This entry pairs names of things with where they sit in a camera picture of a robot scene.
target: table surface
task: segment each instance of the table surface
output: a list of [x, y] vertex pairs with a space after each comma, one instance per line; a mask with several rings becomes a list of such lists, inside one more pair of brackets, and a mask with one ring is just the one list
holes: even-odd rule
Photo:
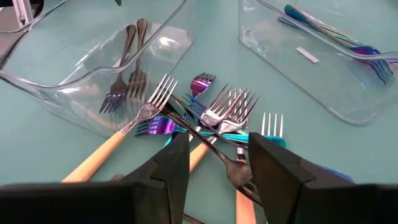
[[[357, 183], [398, 182], [394, 172], [398, 169], [394, 131], [397, 105], [390, 105], [366, 127], [336, 119], [239, 43], [237, 1], [197, 0], [196, 25], [195, 43], [172, 73], [180, 80], [179, 93], [189, 92], [190, 80], [201, 72], [217, 76], [211, 90], [200, 98], [205, 102], [227, 82], [249, 87], [262, 95], [249, 121], [251, 131], [260, 130], [264, 111], [283, 114], [284, 137], [294, 153], [344, 172]], [[58, 182], [104, 142], [51, 115], [29, 95], [4, 82], [0, 82], [0, 95], [0, 184]], [[166, 139], [137, 139], [131, 133], [91, 181], [130, 173], [153, 156]], [[194, 140], [191, 147], [197, 144]], [[234, 157], [231, 146], [216, 144]], [[258, 223], [263, 223], [260, 208], [256, 210]], [[206, 155], [192, 172], [185, 212], [206, 223], [234, 222], [235, 190], [214, 154]]]

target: white label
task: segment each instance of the white label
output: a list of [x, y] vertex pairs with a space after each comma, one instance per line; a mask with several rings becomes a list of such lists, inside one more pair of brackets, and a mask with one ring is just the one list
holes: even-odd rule
[[296, 50], [300, 52], [302, 55], [304, 55], [306, 58], [308, 58], [310, 61], [312, 61], [313, 63], [319, 62], [319, 59], [317, 59], [314, 55], [304, 50], [302, 47], [297, 47]]

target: fork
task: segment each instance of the fork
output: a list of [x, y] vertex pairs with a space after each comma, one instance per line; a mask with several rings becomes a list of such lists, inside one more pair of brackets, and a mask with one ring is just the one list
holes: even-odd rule
[[[137, 21], [137, 30], [138, 30], [137, 51], [139, 51], [142, 48], [142, 46], [144, 45], [147, 28], [148, 28], [148, 22], [146, 19], [139, 19]], [[136, 60], [136, 67], [135, 67], [134, 71], [130, 74], [130, 77], [129, 77], [130, 87], [126, 92], [126, 94], [128, 94], [128, 92], [130, 92], [129, 97], [132, 96], [131, 90], [134, 89], [134, 84], [135, 84], [135, 82], [132, 79], [134, 77], [146, 77], [146, 75], [142, 75], [142, 73], [144, 73], [144, 72], [141, 70], [141, 57], [138, 57]]]
[[[206, 90], [210, 87], [215, 78], [215, 75], [204, 72], [193, 78], [190, 87], [192, 96], [190, 97], [196, 99], [198, 96], [206, 92]], [[185, 113], [183, 115], [183, 119], [186, 119], [187, 115], [188, 114]], [[181, 131], [181, 129], [179, 129], [178, 126], [176, 126], [170, 118], [157, 116], [150, 120], [141, 122], [137, 128], [136, 136], [138, 137], [145, 134], [171, 134], [176, 128], [176, 131]], [[173, 136], [169, 137], [169, 139], [165, 143], [165, 146], [170, 143], [172, 138]]]
[[[244, 131], [248, 131], [248, 121], [243, 124], [242, 128]], [[239, 161], [246, 162], [243, 148], [236, 147], [236, 158]], [[236, 191], [236, 224], [256, 224], [256, 214], [254, 213], [253, 202], [238, 190]]]
[[[380, 54], [380, 51], [378, 51], [378, 49], [375, 49], [370, 45], [363, 45], [353, 37], [340, 32], [334, 27], [330, 27], [324, 24], [322, 21], [319, 21], [318, 19], [308, 15], [307, 13], [298, 10], [294, 6], [288, 4], [285, 6], [284, 11], [291, 18], [301, 22], [305, 26], [319, 32], [324, 37], [332, 40], [334, 43], [337, 43], [338, 45], [354, 53], [363, 54], [363, 55]], [[285, 18], [279, 20], [290, 26], [297, 27], [296, 25], [292, 24]], [[390, 58], [387, 60], [379, 59], [379, 60], [359, 60], [359, 61], [369, 65], [385, 86], [390, 85], [394, 80], [394, 71], [391, 70], [389, 62], [396, 63], [397, 61], [396, 58]]]
[[[266, 117], [267, 113], [264, 112], [264, 115], [262, 117], [262, 125], [261, 125], [261, 134], [264, 135], [266, 130]], [[267, 125], [267, 135], [271, 136], [271, 123], [274, 124], [274, 133], [272, 136], [278, 136], [282, 138], [283, 132], [284, 132], [284, 115], [280, 116], [280, 121], [279, 121], [279, 134], [277, 134], [277, 126], [278, 126], [278, 116], [275, 114], [274, 121], [272, 122], [272, 114], [268, 114], [268, 125]]]
[[162, 81], [158, 84], [152, 96], [144, 104], [143, 88], [141, 85], [140, 90], [135, 90], [133, 96], [137, 96], [136, 105], [140, 105], [137, 116], [123, 127], [120, 131], [116, 132], [110, 137], [102, 146], [93, 152], [85, 161], [83, 161], [71, 174], [69, 174], [62, 182], [83, 182], [87, 181], [94, 172], [100, 167], [105, 159], [116, 149], [121, 143], [126, 134], [140, 121], [151, 119], [156, 116], [166, 105], [171, 94], [173, 93], [178, 81], [174, 81], [167, 74], [163, 77]]
[[[232, 87], [229, 88], [228, 92], [224, 92], [226, 87], [228, 86], [225, 85], [224, 88], [221, 90], [221, 92], [218, 94], [218, 96], [215, 98], [215, 100], [210, 104], [210, 106], [202, 113], [201, 118], [205, 119], [207, 123], [211, 126], [216, 126], [220, 121], [225, 119], [227, 115], [229, 115], [229, 112], [234, 109], [236, 106], [236, 103], [238, 102], [237, 99], [234, 99], [234, 105], [230, 104], [228, 107], [226, 107], [228, 104], [225, 102], [225, 99], [228, 99], [230, 101], [232, 99], [231, 96], [231, 89]], [[184, 98], [185, 101], [189, 102], [192, 99], [187, 99]], [[203, 108], [200, 105], [197, 104], [192, 104], [193, 108], [197, 110], [198, 113], [203, 111]], [[200, 131], [201, 126], [197, 126], [195, 128], [196, 131]], [[216, 137], [210, 137], [208, 138], [208, 141], [210, 143], [214, 143], [217, 140]], [[189, 157], [189, 171], [191, 172], [195, 166], [199, 163], [199, 161], [203, 158], [203, 156], [207, 153], [208, 147], [204, 144], [200, 144], [197, 146], [191, 153]]]
[[[249, 115], [251, 114], [251, 112], [253, 111], [255, 105], [258, 102], [259, 97], [255, 100], [255, 102], [253, 103], [253, 105], [250, 107], [250, 109], [246, 112], [246, 115], [243, 116], [243, 114], [241, 114], [241, 110], [247, 110], [248, 108], [248, 104], [254, 99], [254, 95], [252, 95], [252, 97], [249, 100], [249, 103], [246, 101], [247, 97], [249, 94], [246, 93], [246, 91], [244, 91], [244, 100], [245, 100], [245, 106], [243, 106], [241, 104], [240, 101], [240, 105], [237, 108], [234, 108], [234, 111], [232, 113], [230, 113], [229, 111], [225, 111], [223, 113], [225, 119], [223, 118], [221, 120], [221, 122], [218, 125], [218, 129], [217, 129], [217, 133], [219, 135], [222, 135], [224, 133], [230, 133], [230, 132], [234, 132], [239, 130], [243, 124], [247, 121]], [[231, 107], [231, 100], [232, 98], [232, 94], [231, 92], [229, 93], [229, 104]], [[208, 123], [211, 123], [213, 118], [214, 118], [214, 114], [219, 115], [220, 113], [222, 113], [222, 109], [217, 111], [216, 109], [218, 109], [220, 107], [220, 105], [218, 105], [214, 111], [210, 110], [209, 112], [203, 113], [202, 118], [207, 119]], [[217, 137], [212, 136], [210, 138], [207, 139], [210, 143], [214, 144], [214, 142], [217, 140]], [[199, 161], [205, 156], [205, 154], [208, 151], [208, 147], [201, 143], [199, 146], [197, 146], [191, 153], [190, 153], [190, 171], [192, 171], [195, 166], [199, 163]]]
[[[233, 103], [228, 107], [228, 110], [232, 110], [236, 106], [236, 101], [240, 100], [240, 97], [242, 96], [243, 92], [241, 92], [237, 98], [233, 101]], [[224, 139], [226, 142], [234, 145], [234, 146], [240, 146], [240, 144], [236, 144], [235, 142], [229, 141], [225, 139], [222, 135], [217, 134], [217, 131], [214, 130], [212, 125], [208, 124], [207, 121], [205, 121], [201, 115], [199, 115], [192, 107], [192, 103], [184, 102], [183, 100], [176, 98], [172, 96], [173, 99], [176, 101], [178, 105], [180, 105], [185, 111], [197, 116], [198, 120], [203, 123], [204, 126], [207, 126], [208, 129], [216, 133], [216, 135], [219, 138]], [[256, 202], [257, 204], [261, 205], [260, 197], [258, 196], [256, 186], [251, 182], [252, 181], [252, 173], [250, 170], [250, 167], [241, 161], [233, 161], [231, 160], [228, 156], [223, 154], [217, 147], [215, 147], [212, 143], [210, 143], [207, 139], [205, 139], [203, 136], [201, 136], [198, 131], [195, 130], [189, 123], [187, 123], [184, 119], [182, 119], [178, 113], [170, 110], [165, 110], [162, 112], [162, 114], [166, 115], [169, 118], [172, 118], [176, 124], [186, 128], [189, 130], [191, 134], [193, 134], [195, 137], [200, 139], [203, 143], [205, 143], [224, 163], [226, 167], [226, 175], [228, 180], [232, 183], [232, 185], [238, 189], [242, 194], [244, 194], [246, 197], [250, 198], [253, 202]], [[236, 129], [239, 128], [240, 124], [235, 124]]]
[[[136, 35], [136, 27], [134, 25], [129, 25], [126, 27], [126, 31], [126, 43], [124, 44], [123, 54], [120, 58], [119, 66], [123, 66], [126, 61], [127, 53], [130, 51], [132, 41]], [[123, 71], [121, 71], [114, 83], [111, 85], [110, 91], [105, 95], [105, 99], [102, 102], [99, 113], [109, 113], [115, 111], [126, 97], [126, 92], [127, 84], [123, 81]]]

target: transparent plastic bin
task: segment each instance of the transparent plastic bin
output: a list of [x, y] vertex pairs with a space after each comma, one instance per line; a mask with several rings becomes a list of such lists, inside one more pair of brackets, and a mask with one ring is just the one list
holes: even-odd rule
[[[288, 4], [380, 52], [347, 49], [288, 16]], [[398, 94], [397, 18], [395, 1], [239, 0], [239, 39], [334, 115], [366, 125]], [[379, 67], [372, 68], [374, 63], [386, 65], [391, 74], [387, 83], [375, 72]]]
[[[128, 106], [99, 113], [119, 73], [128, 83], [139, 59], [141, 70], [158, 82], [193, 43], [194, 0], [148, 1], [123, 1], [122, 7], [110, 0], [67, 2], [26, 33], [0, 79], [35, 96], [55, 116], [112, 135], [134, 118]], [[119, 67], [125, 28], [140, 18], [148, 21], [145, 44], [137, 51], [136, 33], [129, 59]]]

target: wooden handle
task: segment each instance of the wooden handle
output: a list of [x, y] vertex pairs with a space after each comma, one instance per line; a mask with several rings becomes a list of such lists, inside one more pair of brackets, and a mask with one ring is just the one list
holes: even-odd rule
[[208, 150], [209, 148], [205, 145], [205, 143], [201, 143], [189, 154], [189, 172], [194, 170]]
[[236, 191], [236, 224], [256, 224], [253, 202]]
[[116, 132], [86, 160], [84, 160], [72, 173], [64, 178], [61, 183], [86, 182], [95, 171], [100, 168], [106, 158], [116, 149], [124, 139], [124, 134]]

